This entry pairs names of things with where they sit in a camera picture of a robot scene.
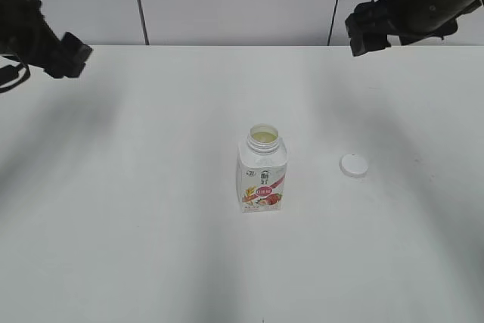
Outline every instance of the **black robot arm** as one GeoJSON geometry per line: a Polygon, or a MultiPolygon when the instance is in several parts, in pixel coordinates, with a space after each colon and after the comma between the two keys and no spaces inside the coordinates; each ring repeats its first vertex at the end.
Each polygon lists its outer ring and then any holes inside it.
{"type": "Polygon", "coordinates": [[[475,11],[482,0],[378,0],[359,4],[346,19],[353,55],[390,47],[387,36],[402,45],[428,37],[444,38],[458,30],[457,18],[475,11]]]}
{"type": "Polygon", "coordinates": [[[0,69],[0,93],[25,82],[30,65],[56,79],[79,77],[84,69],[92,49],[71,33],[59,40],[45,22],[41,6],[40,0],[0,0],[0,53],[18,61],[17,66],[0,69]]]}

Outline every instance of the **bottle label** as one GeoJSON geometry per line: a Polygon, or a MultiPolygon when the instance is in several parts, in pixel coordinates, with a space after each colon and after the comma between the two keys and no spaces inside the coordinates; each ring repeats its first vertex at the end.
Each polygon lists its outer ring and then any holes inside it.
{"type": "Polygon", "coordinates": [[[238,160],[237,192],[242,212],[279,210],[286,168],[247,168],[238,160]]]}

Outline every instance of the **white wall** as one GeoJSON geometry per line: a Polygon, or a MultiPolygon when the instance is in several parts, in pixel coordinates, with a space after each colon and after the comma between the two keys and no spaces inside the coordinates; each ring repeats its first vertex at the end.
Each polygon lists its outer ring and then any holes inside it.
{"type": "MultiPolygon", "coordinates": [[[[359,2],[340,0],[332,45],[348,45],[344,20],[359,2]]],[[[92,44],[144,44],[136,0],[43,0],[54,31],[92,44]]],[[[155,45],[326,45],[335,0],[142,0],[155,45]]],[[[444,42],[484,45],[484,10],[459,21],[444,42]]]]}

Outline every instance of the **fruit image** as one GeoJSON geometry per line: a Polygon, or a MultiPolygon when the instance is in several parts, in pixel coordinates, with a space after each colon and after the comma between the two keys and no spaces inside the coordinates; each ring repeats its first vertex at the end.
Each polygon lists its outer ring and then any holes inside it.
{"type": "Polygon", "coordinates": [[[274,194],[271,194],[270,196],[266,197],[265,199],[267,200],[267,204],[269,206],[272,206],[273,204],[276,204],[277,202],[279,202],[282,198],[282,194],[280,193],[274,193],[274,194]]]}

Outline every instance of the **bottle cap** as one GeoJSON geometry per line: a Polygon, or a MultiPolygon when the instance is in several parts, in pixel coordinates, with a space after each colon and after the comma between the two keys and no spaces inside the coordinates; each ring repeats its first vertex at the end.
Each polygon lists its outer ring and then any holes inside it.
{"type": "Polygon", "coordinates": [[[340,168],[348,177],[363,178],[368,171],[368,163],[357,154],[347,154],[341,157],[340,168]]]}

